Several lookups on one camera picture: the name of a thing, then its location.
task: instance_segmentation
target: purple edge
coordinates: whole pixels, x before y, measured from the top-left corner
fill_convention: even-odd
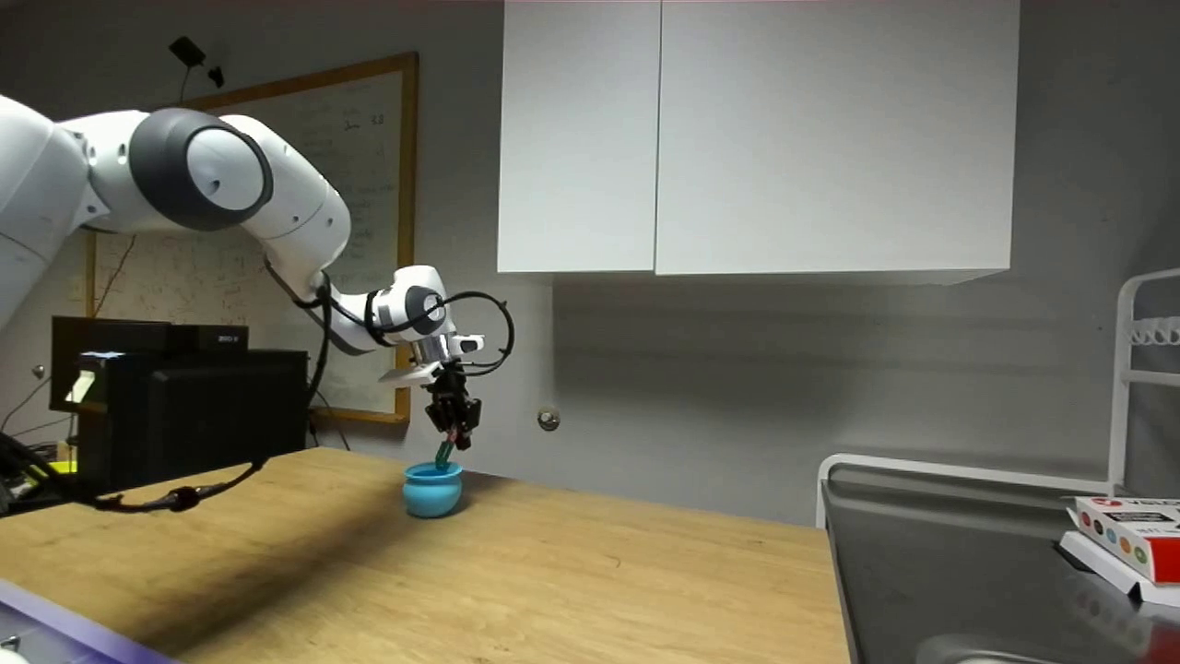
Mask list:
[[[4,579],[0,579],[0,603],[120,664],[178,664]]]

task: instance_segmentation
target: whiteboard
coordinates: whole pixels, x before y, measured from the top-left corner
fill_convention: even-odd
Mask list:
[[[345,292],[387,287],[398,268],[402,73],[208,107],[257,118],[290,142],[340,191],[352,236],[327,269]],[[100,235],[96,290],[100,296],[132,241]],[[250,328],[250,348],[319,353],[321,329],[295,307],[263,265],[256,239],[240,228],[217,232],[142,234],[99,311],[103,317],[235,323]],[[320,392],[333,409],[394,413],[394,390],[378,380],[391,353],[350,357],[330,350]]]

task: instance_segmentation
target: gray wall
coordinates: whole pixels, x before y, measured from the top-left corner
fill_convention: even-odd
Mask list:
[[[1148,259],[1180,263],[1160,241],[1178,218],[1180,5],[1025,4],[1012,269],[955,287],[496,275],[499,7],[323,5],[30,2],[0,21],[0,93],[53,117],[166,103],[182,70],[164,46],[181,33],[235,87],[419,51],[419,259],[454,288],[503,292],[522,340],[472,383],[486,401],[472,468],[801,524],[834,452],[1104,473],[1119,283]],[[79,307],[78,275],[76,243],[4,330],[0,405],[33,386],[46,314]],[[476,305],[458,314],[499,329]],[[52,420],[44,403],[13,429]],[[532,423],[546,403],[562,409],[555,434]],[[408,433],[349,432],[405,459],[437,442],[422,416]]]

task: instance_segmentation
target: cardboard box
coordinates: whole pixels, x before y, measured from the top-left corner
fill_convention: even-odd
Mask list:
[[[1180,584],[1180,500],[1075,500],[1079,531],[1153,584]]]

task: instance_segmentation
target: white dish rack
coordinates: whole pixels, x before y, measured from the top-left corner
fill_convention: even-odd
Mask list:
[[[815,486],[815,526],[824,528],[827,522],[822,484],[837,468],[845,466],[1025,487],[1045,487],[1087,495],[1115,495],[1121,492],[1127,479],[1127,426],[1130,418],[1130,387],[1134,383],[1146,383],[1180,388],[1180,374],[1143,372],[1130,367],[1132,349],[1135,347],[1180,347],[1180,316],[1136,320],[1135,296],[1139,294],[1139,288],[1148,281],[1175,277],[1180,277],[1180,268],[1150,271],[1132,276],[1119,289],[1119,304],[1115,313],[1114,387],[1110,394],[1110,451],[1107,459],[1106,480],[1016,473],[863,454],[834,454],[825,459],[819,467],[819,479]]]

